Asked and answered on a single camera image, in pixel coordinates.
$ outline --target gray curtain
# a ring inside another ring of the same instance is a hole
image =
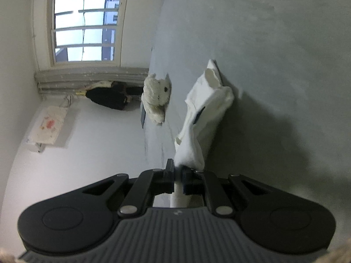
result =
[[[84,67],[39,71],[35,78],[40,94],[66,95],[98,81],[120,81],[142,87],[148,71],[147,68]]]

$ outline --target white wall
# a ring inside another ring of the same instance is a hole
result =
[[[0,0],[0,17],[1,208],[18,145],[40,99],[33,77],[29,0]]]
[[[120,64],[119,60],[117,60],[116,62],[103,63],[102,65],[149,68],[151,50],[162,3],[163,0],[127,0],[122,31]],[[48,47],[46,11],[47,0],[33,0],[33,25],[39,70],[52,68],[50,65],[51,53],[49,53]],[[71,65],[60,65],[60,67],[69,68]]]
[[[122,67],[149,68],[163,0],[127,0],[122,37]]]
[[[41,108],[54,103],[45,101]],[[117,111],[81,99],[70,107],[55,147],[38,154],[20,146],[6,189],[0,246],[17,256],[24,252],[16,224],[29,205],[117,173],[133,178],[147,169],[139,104],[132,108]]]

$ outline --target gray ribbed panel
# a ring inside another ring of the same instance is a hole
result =
[[[206,207],[149,208],[138,219],[121,221],[107,241],[86,253],[48,257],[30,251],[22,259],[28,263],[310,263],[324,253],[293,256],[266,250],[248,239],[233,220],[219,219]]]
[[[97,81],[120,81],[142,87],[148,71],[147,68],[86,67],[39,71],[35,78],[41,94],[74,94],[75,90]]]

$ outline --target stuffed animal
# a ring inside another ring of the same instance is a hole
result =
[[[164,106],[171,95],[171,84],[166,79],[157,80],[155,74],[149,75],[144,81],[145,100],[153,106]]]
[[[157,80],[155,76],[153,74],[146,77],[141,100],[148,117],[157,125],[161,125],[165,121],[164,106],[170,100],[171,84],[165,79]]]
[[[7,253],[0,248],[0,262],[1,263],[26,263],[23,260],[16,259],[13,255]]]

